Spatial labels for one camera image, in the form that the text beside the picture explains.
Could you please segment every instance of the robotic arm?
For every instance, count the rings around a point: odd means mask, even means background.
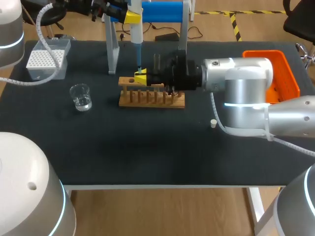
[[[148,86],[164,83],[168,92],[197,87],[208,92],[224,90],[225,130],[231,135],[270,141],[273,136],[315,137],[315,96],[275,105],[265,102],[273,78],[266,58],[206,59],[198,66],[179,52],[163,71],[146,76]]]

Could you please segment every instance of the white robotic arm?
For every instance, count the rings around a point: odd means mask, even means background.
[[[272,65],[265,58],[206,59],[202,85],[225,90],[225,128],[236,136],[315,137],[315,96],[270,105],[265,93],[272,82]]]

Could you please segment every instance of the orange plastic crate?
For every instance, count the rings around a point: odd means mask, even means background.
[[[274,78],[266,91],[266,102],[275,104],[300,96],[300,88],[283,52],[279,50],[244,51],[244,58],[267,58],[271,61]]]

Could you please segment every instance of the white cap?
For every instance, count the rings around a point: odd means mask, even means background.
[[[210,125],[211,125],[211,128],[215,128],[216,127],[216,125],[217,125],[217,120],[216,119],[212,119],[211,121],[210,121]]]

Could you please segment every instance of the table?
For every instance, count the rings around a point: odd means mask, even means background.
[[[35,42],[12,79],[29,81],[25,69]],[[118,107],[119,76],[132,76],[135,48],[120,43],[115,76],[108,76],[105,42],[72,41],[66,79],[38,87],[7,85],[0,98],[0,131],[21,134],[44,151],[68,190],[287,185],[315,163],[312,157],[258,138],[226,135],[211,129],[214,114],[208,93],[186,92],[183,110]],[[176,42],[143,43],[143,67],[154,53],[166,61]],[[311,80],[291,43],[189,42],[188,59],[241,57],[245,50],[284,52],[301,90],[315,94]],[[69,89],[86,83],[93,107],[75,111]],[[219,116],[224,93],[215,95]],[[313,140],[286,138],[312,149]],[[263,214],[258,188],[248,188],[254,220]]]

